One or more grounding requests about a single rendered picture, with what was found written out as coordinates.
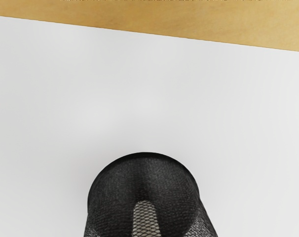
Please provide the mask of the black mesh pen holder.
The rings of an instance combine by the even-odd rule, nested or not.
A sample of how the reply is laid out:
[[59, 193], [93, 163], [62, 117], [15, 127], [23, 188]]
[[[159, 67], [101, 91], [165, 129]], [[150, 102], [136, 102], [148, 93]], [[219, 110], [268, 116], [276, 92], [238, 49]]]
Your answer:
[[218, 237], [192, 174], [158, 153], [107, 165], [92, 183], [87, 212], [84, 237]]

